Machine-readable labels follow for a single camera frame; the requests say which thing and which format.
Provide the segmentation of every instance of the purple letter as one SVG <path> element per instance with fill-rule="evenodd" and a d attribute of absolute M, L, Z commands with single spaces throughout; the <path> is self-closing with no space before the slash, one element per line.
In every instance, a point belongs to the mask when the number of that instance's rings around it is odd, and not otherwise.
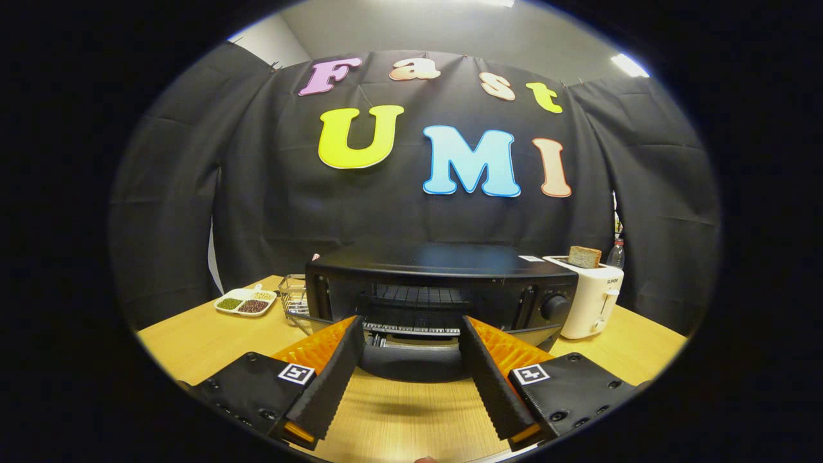
<path fill-rule="evenodd" d="M 340 82 L 349 72 L 349 66 L 360 66 L 361 63 L 363 61 L 360 58 L 349 58 L 315 64 L 314 74 L 309 79 L 309 85 L 301 90 L 298 95 L 311 95 L 332 90 L 334 85 L 328 83 L 329 79 L 334 78 L 335 81 Z"/>

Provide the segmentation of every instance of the peach letter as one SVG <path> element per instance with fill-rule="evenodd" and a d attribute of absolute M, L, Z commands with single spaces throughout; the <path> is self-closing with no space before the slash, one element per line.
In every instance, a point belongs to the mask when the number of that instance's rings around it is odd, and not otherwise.
<path fill-rule="evenodd" d="M 543 194 L 555 198 L 571 196 L 571 187 L 565 182 L 563 161 L 560 159 L 563 145 L 548 138 L 535 138 L 532 143 L 543 158 L 543 173 L 546 175 L 546 182 L 541 187 Z"/>
<path fill-rule="evenodd" d="M 509 88 L 511 84 L 501 76 L 492 74 L 491 72 L 481 72 L 480 80 L 483 81 L 480 87 L 483 87 L 483 90 L 489 95 L 496 96 L 503 100 L 514 100 L 514 92 Z"/>
<path fill-rule="evenodd" d="M 388 74 L 393 81 L 410 81 L 412 79 L 433 79 L 440 75 L 435 62 L 428 58 L 409 58 L 397 61 L 396 69 Z"/>

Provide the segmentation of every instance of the bread slice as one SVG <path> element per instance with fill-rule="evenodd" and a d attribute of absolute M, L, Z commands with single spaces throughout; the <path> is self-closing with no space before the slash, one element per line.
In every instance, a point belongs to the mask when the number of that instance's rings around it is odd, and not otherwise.
<path fill-rule="evenodd" d="M 569 264 L 583 269 L 596 269 L 600 265 L 600 250 L 571 246 L 569 248 Z"/>

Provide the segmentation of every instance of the label sticker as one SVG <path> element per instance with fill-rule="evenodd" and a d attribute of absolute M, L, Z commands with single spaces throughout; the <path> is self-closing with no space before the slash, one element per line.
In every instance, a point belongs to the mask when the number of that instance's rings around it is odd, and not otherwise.
<path fill-rule="evenodd" d="M 280 374 L 277 375 L 277 377 L 283 378 L 286 381 L 296 382 L 297 384 L 304 385 L 309 381 L 313 374 L 314 368 L 289 363 L 288 366 L 286 366 L 286 368 L 283 368 L 283 371 L 280 372 Z"/>
<path fill-rule="evenodd" d="M 546 370 L 543 370 L 543 367 L 541 367 L 539 363 L 529 365 L 528 367 L 515 368 L 512 371 L 518 381 L 520 381 L 520 384 L 524 386 L 527 384 L 532 384 L 533 382 L 549 379 L 548 373 L 546 373 Z"/>

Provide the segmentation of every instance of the black toaster oven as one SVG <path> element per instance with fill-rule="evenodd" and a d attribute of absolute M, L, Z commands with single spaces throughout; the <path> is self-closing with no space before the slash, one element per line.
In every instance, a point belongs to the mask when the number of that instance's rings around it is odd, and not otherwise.
<path fill-rule="evenodd" d="M 406 381 L 467 377 L 457 350 L 463 315 L 547 351 L 578 282 L 524 251 L 443 243 L 346 246 L 309 262 L 305 278 L 309 318 L 363 316 L 360 366 Z"/>

